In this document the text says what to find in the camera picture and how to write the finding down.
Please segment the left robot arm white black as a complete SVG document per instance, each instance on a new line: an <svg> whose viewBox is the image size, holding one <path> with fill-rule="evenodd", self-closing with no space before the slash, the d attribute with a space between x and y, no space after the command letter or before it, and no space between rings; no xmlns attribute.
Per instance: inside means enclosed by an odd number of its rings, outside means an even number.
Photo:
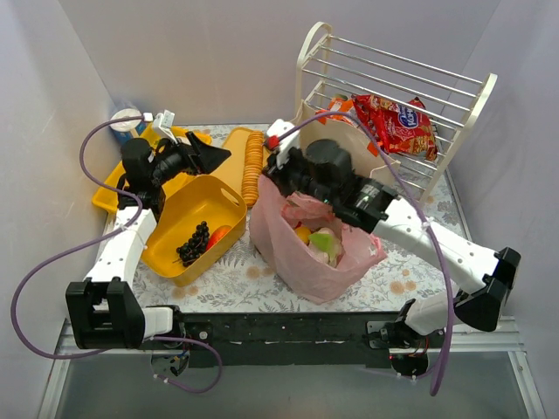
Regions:
<svg viewBox="0 0 559 419"><path fill-rule="evenodd" d="M81 282L66 288L66 304L74 339L81 349L136 349L156 335L170 333L175 310L143 308L132 291L134 275L163 212L163 186L181 173L209 175L231 157L192 132L185 141L163 138L157 148L136 138L121 147L124 174L113 230Z"/></svg>

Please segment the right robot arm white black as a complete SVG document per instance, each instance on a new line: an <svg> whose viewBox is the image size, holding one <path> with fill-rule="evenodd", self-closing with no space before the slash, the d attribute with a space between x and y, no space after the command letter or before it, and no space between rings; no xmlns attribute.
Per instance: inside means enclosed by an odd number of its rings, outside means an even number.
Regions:
<svg viewBox="0 0 559 419"><path fill-rule="evenodd" d="M311 196L344 223L449 271L451 290L406 304L391 330L405 339L426 336L444 327L450 313L482 332L497 328L521 261L514 249L494 251L422 219L394 189L358 175L350 153L333 140L314 141L305 150L276 151L263 173L283 196Z"/></svg>

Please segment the yellow lemon toy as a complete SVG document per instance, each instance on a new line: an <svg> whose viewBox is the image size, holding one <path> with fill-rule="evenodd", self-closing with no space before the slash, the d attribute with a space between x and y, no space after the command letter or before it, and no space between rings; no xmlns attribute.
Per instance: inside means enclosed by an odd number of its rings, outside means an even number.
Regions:
<svg viewBox="0 0 559 419"><path fill-rule="evenodd" d="M307 226L303 224L298 225L294 229L294 232L302 243L304 243L305 245L309 244L309 237L312 234L312 231Z"/></svg>

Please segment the cabbage toy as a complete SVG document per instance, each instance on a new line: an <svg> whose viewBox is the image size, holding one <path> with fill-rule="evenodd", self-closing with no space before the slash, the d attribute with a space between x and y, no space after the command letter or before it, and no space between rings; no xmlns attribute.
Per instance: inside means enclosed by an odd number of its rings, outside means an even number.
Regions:
<svg viewBox="0 0 559 419"><path fill-rule="evenodd" d="M329 228L321 228L308 237L309 251L324 264L335 268L344 253L341 239Z"/></svg>

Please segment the pink plastic grocery bag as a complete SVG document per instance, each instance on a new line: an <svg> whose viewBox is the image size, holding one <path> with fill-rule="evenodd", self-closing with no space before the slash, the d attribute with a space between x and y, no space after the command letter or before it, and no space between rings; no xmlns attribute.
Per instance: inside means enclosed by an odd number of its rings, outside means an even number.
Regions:
<svg viewBox="0 0 559 419"><path fill-rule="evenodd" d="M303 243L294 230L297 225L334 232L342 245L335 267ZM329 205L311 196L295 192L284 197L263 175L249 231L252 243L280 278L315 304L337 299L386 258L378 237L342 222Z"/></svg>

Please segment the beige paper grocery bag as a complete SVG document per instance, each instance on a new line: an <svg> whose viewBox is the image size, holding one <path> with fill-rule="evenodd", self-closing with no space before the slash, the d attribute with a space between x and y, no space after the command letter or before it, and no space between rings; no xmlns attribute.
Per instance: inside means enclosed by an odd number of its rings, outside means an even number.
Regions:
<svg viewBox="0 0 559 419"><path fill-rule="evenodd" d="M353 169L358 175L366 176L392 187L396 180L381 156L374 156L369 150L369 137L360 129L347 122L327 119L325 123L318 120L311 122L300 131L300 148L307 147L318 140L336 141L340 148L351 155Z"/></svg>

